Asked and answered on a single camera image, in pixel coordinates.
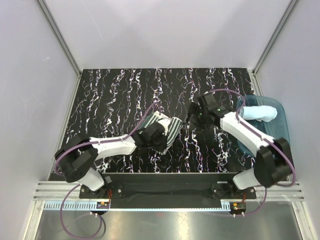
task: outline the white robotic arm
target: white robotic arm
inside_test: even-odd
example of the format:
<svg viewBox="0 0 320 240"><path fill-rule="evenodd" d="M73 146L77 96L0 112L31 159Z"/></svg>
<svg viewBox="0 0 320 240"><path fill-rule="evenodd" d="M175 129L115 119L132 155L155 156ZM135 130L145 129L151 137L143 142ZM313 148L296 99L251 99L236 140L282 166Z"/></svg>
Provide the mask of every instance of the white robotic arm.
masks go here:
<svg viewBox="0 0 320 240"><path fill-rule="evenodd" d="M290 146L284 138L274 139L246 122L236 112L218 104L211 92L197 98L188 109L186 122L200 129L216 126L240 140L256 157L254 168L233 177L238 190L262 185L271 187L292 173L285 159L270 146L276 145L292 163Z"/></svg>
<svg viewBox="0 0 320 240"><path fill-rule="evenodd" d="M154 149L160 154L166 154L182 128L183 122L179 118L169 118L158 111L149 115L140 129L131 136L127 134L117 137L95 138L76 135L56 154L58 159L63 153L81 143L89 142L80 151L72 151L59 162L67 182L79 182L91 191L103 190L107 184L102 175L91 166L95 160L116 156L130 155L133 152L143 152Z"/></svg>

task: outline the white cloth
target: white cloth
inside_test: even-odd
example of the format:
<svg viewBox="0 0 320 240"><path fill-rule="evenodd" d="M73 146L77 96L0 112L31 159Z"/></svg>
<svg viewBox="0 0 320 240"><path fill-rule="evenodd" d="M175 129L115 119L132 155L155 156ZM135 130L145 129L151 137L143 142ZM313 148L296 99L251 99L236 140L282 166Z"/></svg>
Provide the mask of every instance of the white cloth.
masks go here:
<svg viewBox="0 0 320 240"><path fill-rule="evenodd" d="M277 117L277 109L272 106L244 106L240 111L240 116L244 120L258 120L270 122Z"/></svg>

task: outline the reflective floor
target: reflective floor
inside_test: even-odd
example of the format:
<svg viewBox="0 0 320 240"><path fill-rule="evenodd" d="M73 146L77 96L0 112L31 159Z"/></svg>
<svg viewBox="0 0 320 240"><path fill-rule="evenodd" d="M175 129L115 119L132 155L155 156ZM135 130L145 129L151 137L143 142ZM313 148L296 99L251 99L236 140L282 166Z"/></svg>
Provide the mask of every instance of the reflective floor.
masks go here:
<svg viewBox="0 0 320 240"><path fill-rule="evenodd" d="M248 203L247 212L257 208ZM84 211L64 211L64 223L73 234L86 237L99 226L99 220ZM302 240L290 203L267 202L260 212L248 217L229 217L222 212L126 212L103 215L103 229L95 239L102 240ZM45 210L37 240L71 240L61 227L58 211Z"/></svg>

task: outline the gray wall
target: gray wall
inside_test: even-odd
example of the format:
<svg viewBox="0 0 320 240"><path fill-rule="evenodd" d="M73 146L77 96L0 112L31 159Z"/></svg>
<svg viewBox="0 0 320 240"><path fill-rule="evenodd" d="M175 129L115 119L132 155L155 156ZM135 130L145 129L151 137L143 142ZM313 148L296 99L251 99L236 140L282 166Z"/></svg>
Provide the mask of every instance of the gray wall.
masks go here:
<svg viewBox="0 0 320 240"><path fill-rule="evenodd" d="M297 177L320 236L320 1L302 0L267 57L258 79L287 116Z"/></svg>
<svg viewBox="0 0 320 240"><path fill-rule="evenodd" d="M0 233L18 240L49 173L76 75L35 0L2 0L0 33Z"/></svg>
<svg viewBox="0 0 320 240"><path fill-rule="evenodd" d="M45 0L78 65L253 68L290 0Z"/></svg>

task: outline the blue plastic bin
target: blue plastic bin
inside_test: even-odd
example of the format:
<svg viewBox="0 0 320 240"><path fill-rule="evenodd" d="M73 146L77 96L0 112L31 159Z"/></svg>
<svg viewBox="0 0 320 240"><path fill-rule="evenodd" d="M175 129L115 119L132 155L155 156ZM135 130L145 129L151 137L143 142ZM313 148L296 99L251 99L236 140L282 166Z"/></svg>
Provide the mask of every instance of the blue plastic bin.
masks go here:
<svg viewBox="0 0 320 240"><path fill-rule="evenodd" d="M265 96L246 95L244 96L244 98L245 98L245 105L248 107L267 105L267 106L276 108L277 116L275 119L271 120L270 122L257 121L257 120L247 120L247 122L253 125L255 128L259 129L261 132L267 135L270 135L275 139L279 139L279 138L286 139L290 144L286 113L282 104L273 98L265 97ZM236 103L236 108L239 108L242 103L243 101L240 98ZM238 140L238 145L244 153L253 156L253 153L248 148L246 148L245 145L243 145L243 143L240 142L239 140Z"/></svg>

